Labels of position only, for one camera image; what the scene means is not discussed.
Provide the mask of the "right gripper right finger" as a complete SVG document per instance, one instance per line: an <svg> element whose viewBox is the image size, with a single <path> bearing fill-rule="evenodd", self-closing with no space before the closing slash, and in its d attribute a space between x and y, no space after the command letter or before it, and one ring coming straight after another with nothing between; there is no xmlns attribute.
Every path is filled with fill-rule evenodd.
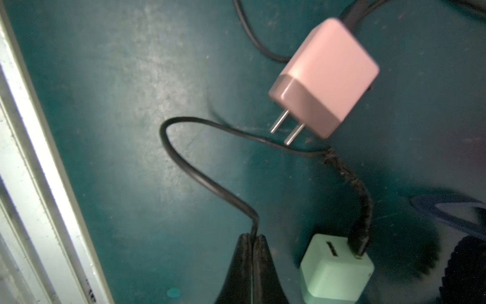
<svg viewBox="0 0 486 304"><path fill-rule="evenodd" d="M289 304L264 235L253 244L253 303Z"/></svg>

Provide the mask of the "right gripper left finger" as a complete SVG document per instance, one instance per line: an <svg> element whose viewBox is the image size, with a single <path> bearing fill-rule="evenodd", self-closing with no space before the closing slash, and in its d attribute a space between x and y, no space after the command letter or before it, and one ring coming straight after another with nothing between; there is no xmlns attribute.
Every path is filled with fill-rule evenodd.
<svg viewBox="0 0 486 304"><path fill-rule="evenodd" d="M241 234L235 246L230 266L215 301L216 304L247 304L252 302L253 251L249 234Z"/></svg>

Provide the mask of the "green usb power adapter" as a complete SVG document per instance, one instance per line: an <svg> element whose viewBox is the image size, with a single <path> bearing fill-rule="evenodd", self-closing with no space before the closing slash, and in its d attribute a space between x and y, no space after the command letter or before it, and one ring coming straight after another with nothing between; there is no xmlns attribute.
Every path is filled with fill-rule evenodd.
<svg viewBox="0 0 486 304"><path fill-rule="evenodd" d="M315 234L301 261L300 283L305 303L357 303L374 273L367 254L354 256L348 239Z"/></svg>

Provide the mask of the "pink usb power adapter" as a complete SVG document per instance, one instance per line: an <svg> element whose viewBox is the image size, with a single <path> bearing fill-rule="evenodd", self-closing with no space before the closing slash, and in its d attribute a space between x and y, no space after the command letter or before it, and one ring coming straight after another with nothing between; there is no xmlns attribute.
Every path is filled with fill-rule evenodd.
<svg viewBox="0 0 486 304"><path fill-rule="evenodd" d="M298 125L286 145L304 128L329 138L379 72L377 62L344 23L326 19L309 33L269 91L269 97L283 108L271 131L290 115Z"/></svg>

